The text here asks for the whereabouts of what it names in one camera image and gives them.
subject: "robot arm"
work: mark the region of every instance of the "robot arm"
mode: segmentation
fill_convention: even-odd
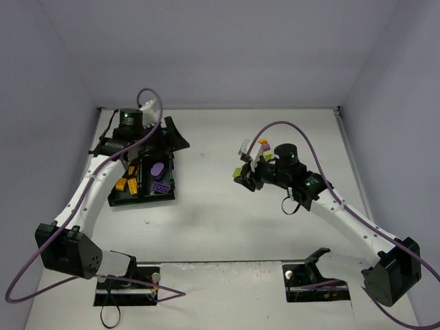
[[[38,246],[42,246],[56,229],[66,222],[96,168],[107,158],[108,156],[105,155],[93,157],[74,196],[56,217],[55,222],[50,225],[40,224],[35,232]],[[43,264],[47,269],[89,279],[99,275],[124,276],[129,266],[135,268],[134,257],[101,250],[91,240],[99,212],[111,189],[124,172],[122,161],[117,159],[109,162],[94,178],[89,193],[82,201],[74,218],[63,233],[41,254]]]
[[[246,156],[243,144],[239,154],[245,162],[234,172],[234,181],[251,191],[260,190],[264,184],[273,184],[287,191],[291,200],[307,211],[318,215],[344,235],[364,256],[342,256],[330,249],[321,248],[306,259],[306,266],[319,272],[318,278],[337,278],[354,285],[361,285],[385,306],[392,306],[421,278],[420,263],[407,253],[361,224],[333,197],[321,175],[307,170],[298,159],[293,144],[281,144],[272,157],[265,140],[253,155]],[[345,200],[333,189],[339,199]],[[420,255],[419,246],[411,238],[403,241],[385,232],[364,217],[368,224]]]
[[[86,279],[108,275],[135,276],[137,265],[134,256],[101,250],[91,239],[101,208],[132,160],[146,154],[189,147],[171,117],[164,118],[166,128],[156,129],[160,128],[162,113],[158,115],[154,112],[153,105],[151,101],[140,109],[120,110],[118,127],[113,130],[112,137],[105,137],[110,125],[100,136],[97,147],[90,152],[93,157],[85,177],[70,202],[54,222],[50,225],[42,223],[37,228],[35,238],[39,248],[53,239],[41,252],[47,269]],[[157,123],[156,128],[152,127],[154,123]],[[78,211],[72,217],[78,203]],[[52,235],[61,227],[65,229],[53,238]]]

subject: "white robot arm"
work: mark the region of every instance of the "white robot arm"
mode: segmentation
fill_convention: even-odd
[[[348,206],[344,197],[336,190],[329,190],[320,174],[307,170],[300,163],[293,144],[277,146],[273,155],[266,140],[261,140],[260,143],[260,148],[249,155],[246,152],[246,143],[243,144],[239,155],[245,165],[236,168],[234,181],[251,191],[262,189],[264,184],[273,184],[286,190],[286,199],[298,202],[299,206],[330,223],[364,256],[353,258],[321,248],[306,259],[306,267],[310,266],[319,272],[319,278],[339,279],[365,287],[368,294],[385,306],[394,305],[420,280],[420,263],[366,225],[379,230],[419,256],[420,250],[416,242],[409,237],[401,241],[376,226],[352,206]],[[347,212],[344,208],[347,206],[364,223]]]
[[[90,178],[94,176],[94,172],[97,167],[103,163],[108,156],[98,155],[91,159],[90,166],[86,172],[86,175],[82,179],[78,189],[76,190],[74,196],[71,198],[70,202],[67,204],[66,208],[55,218],[58,225],[63,225],[67,220],[68,216],[72,212],[74,205],[78,203],[81,194],[83,193],[87,183]],[[123,176],[125,173],[125,168],[123,163],[117,159],[114,162],[109,162],[95,177],[89,193],[82,201],[79,211],[75,214],[74,218],[69,222],[66,227],[67,232],[82,234],[82,239],[91,239],[94,233],[94,228],[96,224],[96,219],[98,218],[99,212],[101,211],[104,202],[107,200],[111,189],[115,186],[115,183]],[[80,259],[80,266],[82,267],[82,273],[84,276],[124,276],[127,273],[129,264],[131,261],[130,256],[125,254],[99,250],[89,246],[87,250],[75,249],[72,254],[77,254]],[[50,265],[56,265],[57,261],[53,260]]]

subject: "white table surface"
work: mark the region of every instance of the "white table surface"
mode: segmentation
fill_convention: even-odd
[[[102,112],[95,143],[110,115]],[[165,116],[173,117],[191,144],[175,154],[177,200],[106,204],[93,240],[140,262],[173,262],[162,265],[161,284],[188,295],[156,307],[123,307],[117,329],[401,329],[358,287],[350,287],[351,303],[286,303],[279,260],[304,259],[320,247],[359,254],[312,214],[284,215],[280,189],[265,186],[251,193],[232,181],[234,168],[242,165],[237,155],[242,141],[271,121],[291,120],[309,136],[333,185],[363,210],[332,110],[173,110]],[[292,128],[275,126],[263,137],[272,147],[296,144],[301,162],[316,171],[307,145]],[[39,289],[64,277],[45,270]],[[95,285],[95,280],[75,280],[35,298],[26,330],[103,329],[100,309],[92,307]],[[391,310],[416,324],[406,296]],[[114,316],[109,310],[108,317]]]

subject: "screw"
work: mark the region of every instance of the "screw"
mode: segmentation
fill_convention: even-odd
[[[160,274],[159,273],[152,273],[151,278],[156,282],[159,283],[160,281]]]
[[[288,270],[284,273],[284,277],[286,278],[286,280],[289,280],[293,274],[294,273],[291,270]]]

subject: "black tray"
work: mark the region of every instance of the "black tray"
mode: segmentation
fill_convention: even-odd
[[[137,196],[131,196],[128,188],[124,192],[121,192],[113,187],[108,197],[110,206],[138,204],[150,201],[169,201],[175,199],[173,159],[173,153],[143,157],[137,170]],[[165,165],[165,174],[159,181],[156,181],[150,174],[151,167],[157,162],[162,162]],[[152,193],[151,189],[155,182],[170,186],[170,191],[167,194]]]

